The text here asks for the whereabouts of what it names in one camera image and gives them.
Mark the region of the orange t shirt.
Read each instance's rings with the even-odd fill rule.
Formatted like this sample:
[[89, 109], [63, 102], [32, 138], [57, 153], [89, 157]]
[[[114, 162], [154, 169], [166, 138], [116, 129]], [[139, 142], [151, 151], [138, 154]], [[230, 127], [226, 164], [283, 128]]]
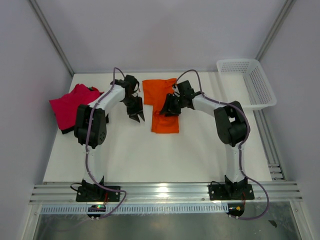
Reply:
[[144, 104], [152, 106], [151, 131], [156, 134], [178, 134], [179, 117], [160, 114], [167, 94], [173, 94], [176, 78], [142, 81]]

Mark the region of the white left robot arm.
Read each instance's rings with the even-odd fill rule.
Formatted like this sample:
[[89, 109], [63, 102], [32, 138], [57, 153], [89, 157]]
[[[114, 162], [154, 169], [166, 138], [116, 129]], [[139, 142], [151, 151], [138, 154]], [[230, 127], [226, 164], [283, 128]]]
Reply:
[[77, 108], [74, 136], [85, 153], [85, 175], [77, 189], [78, 198], [101, 200], [107, 192], [120, 193], [120, 188], [104, 186], [104, 173], [99, 151], [107, 137], [107, 117], [111, 110], [123, 103], [131, 120], [145, 120], [143, 100], [138, 94], [139, 81], [132, 75], [113, 79], [110, 88], [96, 100]]

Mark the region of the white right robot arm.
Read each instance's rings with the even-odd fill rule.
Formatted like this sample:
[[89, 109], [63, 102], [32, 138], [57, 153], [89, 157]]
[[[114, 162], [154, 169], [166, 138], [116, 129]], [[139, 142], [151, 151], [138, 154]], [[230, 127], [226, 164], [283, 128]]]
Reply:
[[178, 116], [183, 108], [206, 113], [214, 117], [218, 138], [225, 145], [227, 170], [224, 182], [211, 181], [208, 185], [210, 200], [253, 200], [252, 185], [243, 174], [240, 163], [244, 155], [241, 147], [248, 138], [249, 125], [241, 104], [210, 99], [204, 93], [194, 91], [188, 80], [179, 83], [177, 90], [166, 95], [160, 114]]

